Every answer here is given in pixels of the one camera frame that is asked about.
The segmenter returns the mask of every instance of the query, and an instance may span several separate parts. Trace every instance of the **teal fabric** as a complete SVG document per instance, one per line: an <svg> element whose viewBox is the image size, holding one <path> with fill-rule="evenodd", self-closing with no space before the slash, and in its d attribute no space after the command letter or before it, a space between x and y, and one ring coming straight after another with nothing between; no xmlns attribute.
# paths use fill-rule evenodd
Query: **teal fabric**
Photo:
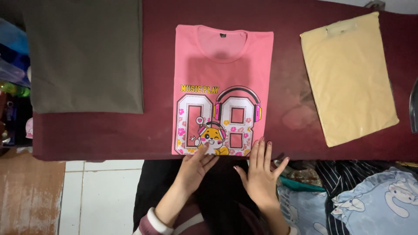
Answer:
<svg viewBox="0 0 418 235"><path fill-rule="evenodd" d="M300 182L288 179L282 175L280 176L280 182L282 182L282 185L296 192L325 192L325 189L322 187L300 183Z"/></svg>

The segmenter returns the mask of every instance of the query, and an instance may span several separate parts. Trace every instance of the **black pants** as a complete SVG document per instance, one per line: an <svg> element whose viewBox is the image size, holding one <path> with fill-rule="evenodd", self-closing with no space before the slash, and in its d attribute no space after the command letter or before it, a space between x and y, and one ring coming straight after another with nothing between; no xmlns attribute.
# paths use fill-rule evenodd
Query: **black pants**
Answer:
<svg viewBox="0 0 418 235"><path fill-rule="evenodd" d="M181 160L146 160L136 192L133 213L134 231L151 207L156 207L170 188L181 165ZM244 160L220 158L203 178L194 193L196 202L212 234L251 234L251 229L240 213L239 204L256 216L258 208L245 191L233 166L248 172Z"/></svg>

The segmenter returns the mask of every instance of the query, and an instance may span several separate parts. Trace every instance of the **flower graphic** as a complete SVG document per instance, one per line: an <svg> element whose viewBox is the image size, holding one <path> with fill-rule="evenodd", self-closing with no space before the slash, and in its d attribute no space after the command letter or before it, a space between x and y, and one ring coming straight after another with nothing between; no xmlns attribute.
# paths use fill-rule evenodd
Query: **flower graphic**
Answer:
<svg viewBox="0 0 418 235"><path fill-rule="evenodd" d="M184 135L186 133L186 131L184 130L184 128L179 128L178 129L178 135Z"/></svg>

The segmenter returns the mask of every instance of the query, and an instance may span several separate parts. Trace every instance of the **headphones graphic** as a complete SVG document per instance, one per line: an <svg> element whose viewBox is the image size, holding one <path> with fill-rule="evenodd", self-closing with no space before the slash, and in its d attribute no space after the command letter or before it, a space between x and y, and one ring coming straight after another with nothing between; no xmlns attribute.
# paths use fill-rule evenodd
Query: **headphones graphic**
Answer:
<svg viewBox="0 0 418 235"><path fill-rule="evenodd" d="M250 94L254 100L255 103L254 104L254 120L255 122L258 122L261 120L261 105L260 105L260 99L258 98L258 96L249 88L247 87L243 87L243 86L232 86L227 88L226 90L222 91L218 97L216 98L216 103L215 103L215 107L213 109L213 118L215 118L216 120L221 120L221 113L222 113L222 103L221 103L221 99L228 93L233 92L233 91L244 91L247 92L248 94Z"/></svg>
<svg viewBox="0 0 418 235"><path fill-rule="evenodd" d="M198 117L197 119L196 119L196 122L198 123L198 124L200 124L200 125L202 125L200 128L199 128L199 130L197 131L197 133L199 134L199 135L202 135L203 134L203 132L205 132L206 130L207 130L207 125L217 125L217 126L219 126L220 127L220 129L218 130L219 131L219 135L221 136L221 139L222 139L222 141L225 139L225 137L227 136L226 135L226 132L225 132L225 130L222 128L222 126L219 124L219 123L216 123L216 122L207 122L206 124L204 124L203 125L203 118L202 117Z"/></svg>

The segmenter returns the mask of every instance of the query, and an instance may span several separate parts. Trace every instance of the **black fabric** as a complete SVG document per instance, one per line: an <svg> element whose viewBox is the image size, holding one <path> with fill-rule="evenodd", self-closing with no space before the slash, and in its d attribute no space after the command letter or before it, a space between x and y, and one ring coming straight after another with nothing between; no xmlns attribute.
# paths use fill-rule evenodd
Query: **black fabric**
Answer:
<svg viewBox="0 0 418 235"><path fill-rule="evenodd" d="M157 206L170 188L180 165L181 160L144 162L135 199L134 231L148 209ZM248 164L244 160L220 159L209 170L194 193L196 203L212 234L252 234L252 229L241 214L239 204L259 216L257 206L248 196L239 175L233 169L236 165L248 172Z"/></svg>
<svg viewBox="0 0 418 235"><path fill-rule="evenodd" d="M329 235L350 235L345 224L330 213L335 209L332 199L352 190L367 177L388 168L378 161L316 161L315 170L327 192L325 201L326 228Z"/></svg>

